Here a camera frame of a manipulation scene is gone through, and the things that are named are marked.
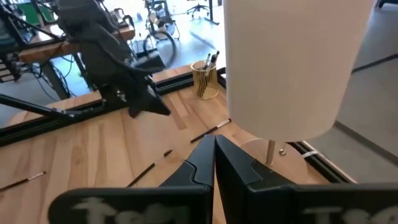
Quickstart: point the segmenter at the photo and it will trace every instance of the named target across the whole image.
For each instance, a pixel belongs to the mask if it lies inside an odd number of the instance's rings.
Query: white lamp shade
[[[231,119],[275,141],[335,122],[373,0],[226,0]]]

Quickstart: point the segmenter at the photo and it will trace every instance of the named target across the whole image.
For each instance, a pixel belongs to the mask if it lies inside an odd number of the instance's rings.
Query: pencil
[[[34,175],[33,177],[29,177],[29,178],[20,180],[20,181],[18,181],[18,182],[15,182],[15,183],[13,183],[13,184],[7,185],[7,186],[5,186],[5,187],[2,187],[2,188],[0,188],[0,192],[6,191],[6,190],[11,189],[11,188],[13,188],[13,187],[17,187],[17,186],[19,186],[19,185],[21,185],[21,184],[24,184],[24,183],[26,183],[26,182],[28,182],[28,181],[33,180],[34,178],[38,178],[38,177],[40,177],[41,175],[44,175],[44,174],[45,174],[45,172],[41,172],[41,173],[39,173],[39,174]]]
[[[148,168],[146,168],[142,173],[140,173],[129,185],[127,185],[127,187],[131,187],[134,184],[136,184],[139,180],[141,180],[151,169],[153,169],[156,164],[158,164],[158,162],[160,162],[162,159],[166,158],[166,156],[168,156],[173,150],[169,150],[165,153],[163,153],[163,156],[156,160],[154,163],[152,163]]]
[[[228,124],[229,122],[231,122],[231,118],[226,119],[225,121],[221,122],[219,125],[212,127],[211,129],[209,129],[208,131],[206,131],[205,133],[199,135],[198,137],[194,138],[191,140],[191,143],[194,143],[195,141],[203,138],[205,135],[212,133],[213,131],[216,131],[217,129],[219,129],[220,127]]]

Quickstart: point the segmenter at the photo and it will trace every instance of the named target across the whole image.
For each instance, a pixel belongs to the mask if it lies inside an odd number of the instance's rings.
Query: wooden table
[[[61,36],[63,34],[63,31],[56,24],[49,25],[45,29],[55,35]],[[136,34],[134,28],[132,27],[126,27],[120,29],[120,33],[123,36],[123,38],[126,40],[133,39]],[[52,38],[50,36],[39,32],[31,40],[31,43],[44,42],[51,39]],[[42,67],[44,74],[49,79],[50,83],[54,87],[54,90],[55,92],[57,92],[57,95],[60,97],[60,99],[64,100],[69,98],[70,96],[68,95],[66,89],[63,87],[62,81],[55,73],[53,66],[46,62],[49,58],[56,58],[70,54],[72,54],[76,60],[76,58],[78,57],[76,54],[77,52],[79,52],[79,47],[77,44],[70,44],[69,42],[65,41],[63,43],[49,44],[43,47],[36,47],[33,49],[23,50],[19,54],[19,58],[25,63],[34,63],[34,62],[39,62],[40,64],[45,63],[44,66]]]
[[[165,71],[158,79],[188,68]],[[52,106],[66,109],[97,99],[97,93],[90,93]],[[2,148],[0,187],[42,171],[47,174],[0,194],[1,223],[47,223],[50,203],[64,191],[80,187],[125,187],[172,149],[171,155],[134,186],[157,187],[198,144],[190,144],[191,139],[228,118],[226,92],[222,87],[211,100],[200,100],[192,88],[169,93],[163,100],[172,110],[170,116],[145,112],[132,119],[125,108]],[[30,113],[17,115],[10,125],[31,117]],[[214,134],[223,134],[237,145],[255,138],[233,122]],[[260,152],[248,153],[265,162]],[[308,177],[298,184],[328,184],[319,172],[307,166]],[[217,183],[213,223],[225,223]]]

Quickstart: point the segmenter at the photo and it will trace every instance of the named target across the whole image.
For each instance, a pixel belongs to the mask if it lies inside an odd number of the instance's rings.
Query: desk
[[[63,33],[63,31],[56,24],[49,25],[45,29],[56,35],[61,35]],[[132,27],[126,27],[120,29],[120,33],[123,36],[123,38],[126,40],[133,39],[136,34],[134,28]],[[48,35],[39,33],[31,40],[31,43],[43,42],[50,39],[51,37],[49,37]],[[50,44],[43,47],[23,50],[19,54],[19,58],[25,63],[34,63],[34,62],[45,63],[50,57],[55,58],[64,55],[75,54],[77,52],[79,52],[77,44],[70,44],[68,42],[64,42],[60,44]],[[55,73],[52,65],[46,63],[43,66],[42,70],[45,73],[45,75],[48,77],[50,83],[54,87],[55,92],[57,92],[57,95],[60,97],[60,99],[64,100],[69,98],[70,96],[67,94],[67,91],[63,87],[62,82]]]
[[[161,75],[170,77],[187,68]],[[67,109],[97,99],[97,93],[90,93],[52,106]],[[0,194],[2,223],[45,224],[50,203],[64,191],[125,187],[165,151],[173,149],[134,186],[157,187],[198,144],[190,144],[191,139],[228,117],[226,92],[221,87],[218,96],[211,100],[198,99],[192,88],[169,93],[163,100],[172,110],[170,116],[142,113],[131,119],[125,108],[2,148],[0,186],[47,171],[45,176]],[[233,122],[214,134],[223,134],[237,145],[254,138]],[[264,162],[260,152],[249,153]],[[298,184],[328,184],[318,171],[307,166],[308,178]],[[225,223],[217,183],[213,223]]]

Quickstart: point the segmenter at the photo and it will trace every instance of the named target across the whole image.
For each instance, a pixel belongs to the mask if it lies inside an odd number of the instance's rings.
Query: pen holder
[[[208,100],[218,94],[216,65],[204,70],[206,61],[200,60],[191,65],[193,88],[197,97]]]

